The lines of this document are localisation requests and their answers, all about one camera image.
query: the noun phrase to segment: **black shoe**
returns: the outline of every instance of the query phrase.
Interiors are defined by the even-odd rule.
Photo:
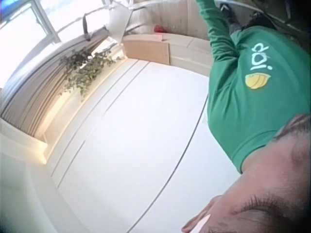
[[[276,30],[274,24],[266,15],[255,11],[251,17],[252,17],[251,20],[246,26],[247,28],[253,27],[253,26],[262,26],[262,27]]]
[[[237,23],[237,18],[236,15],[234,14],[233,10],[231,7],[226,4],[226,3],[221,3],[220,4],[220,11],[223,13],[223,15],[226,17],[228,20],[228,23]]]

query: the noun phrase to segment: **eyelash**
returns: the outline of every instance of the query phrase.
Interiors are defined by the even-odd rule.
[[[271,209],[273,212],[278,214],[279,205],[278,202],[270,196],[266,196],[265,198],[259,198],[257,196],[253,196],[241,209],[241,212],[247,210],[256,210],[260,207],[267,207]]]

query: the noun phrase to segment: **green long-sleeve shirt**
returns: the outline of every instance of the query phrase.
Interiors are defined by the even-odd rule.
[[[310,113],[310,57],[264,27],[230,37],[213,0],[197,0],[214,64],[209,77],[208,125],[241,172],[245,158],[265,146],[292,117]]]

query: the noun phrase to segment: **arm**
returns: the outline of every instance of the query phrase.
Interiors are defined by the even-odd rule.
[[[207,23],[210,46],[215,62],[237,58],[238,52],[229,35],[229,28],[214,0],[196,0],[201,17]]]

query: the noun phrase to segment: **green leaves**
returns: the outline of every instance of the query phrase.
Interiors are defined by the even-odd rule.
[[[106,49],[92,56],[84,47],[80,51],[73,50],[70,57],[61,58],[60,65],[65,65],[66,70],[62,76],[65,84],[59,95],[64,92],[71,93],[77,88],[80,90],[80,95],[85,98],[92,82],[101,73],[105,65],[110,67],[116,62],[109,54],[111,51]]]

